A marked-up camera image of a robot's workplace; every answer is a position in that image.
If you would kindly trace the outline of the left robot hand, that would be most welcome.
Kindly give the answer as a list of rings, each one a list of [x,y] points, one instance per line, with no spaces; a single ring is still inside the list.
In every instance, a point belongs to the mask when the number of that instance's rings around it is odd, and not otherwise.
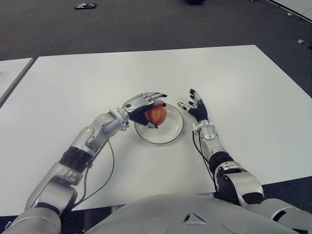
[[[166,98],[167,95],[159,92],[145,92],[138,94],[127,100],[122,108],[126,111],[129,119],[133,122],[147,126],[152,129],[157,129],[158,125],[151,123],[145,116],[145,113],[156,105],[166,106],[166,103],[161,98]]]

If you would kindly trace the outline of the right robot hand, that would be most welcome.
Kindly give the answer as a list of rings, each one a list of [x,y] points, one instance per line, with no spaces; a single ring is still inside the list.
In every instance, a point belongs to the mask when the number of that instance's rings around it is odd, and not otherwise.
[[[209,120],[206,106],[200,94],[194,89],[190,89],[189,93],[192,101],[189,101],[188,105],[178,102],[178,107],[188,112],[197,122]]]

